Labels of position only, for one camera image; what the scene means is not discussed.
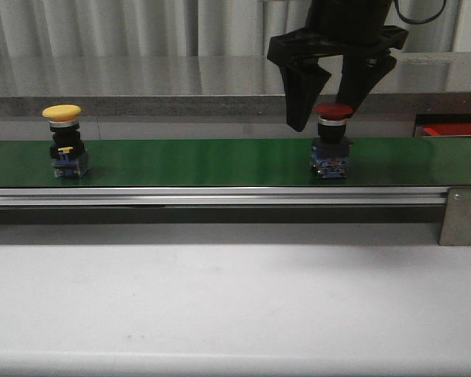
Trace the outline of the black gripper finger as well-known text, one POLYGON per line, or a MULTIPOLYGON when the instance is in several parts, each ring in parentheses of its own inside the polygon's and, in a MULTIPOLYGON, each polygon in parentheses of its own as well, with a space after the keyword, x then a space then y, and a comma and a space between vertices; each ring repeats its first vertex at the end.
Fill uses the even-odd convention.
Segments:
POLYGON ((290 59, 279 64, 285 92, 287 125, 302 132, 317 97, 331 77, 318 58, 290 59))
POLYGON ((390 53, 374 57, 345 55, 336 102, 352 108, 354 114, 372 89, 396 66, 390 53))

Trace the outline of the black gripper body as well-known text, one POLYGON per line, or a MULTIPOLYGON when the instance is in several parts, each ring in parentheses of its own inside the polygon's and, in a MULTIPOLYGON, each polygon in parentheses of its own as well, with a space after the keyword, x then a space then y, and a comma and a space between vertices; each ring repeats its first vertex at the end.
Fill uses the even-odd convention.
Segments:
POLYGON ((267 58, 278 66, 293 60, 340 55, 371 56, 402 49, 408 31, 385 20, 390 1, 313 1, 305 26, 270 39, 267 58))

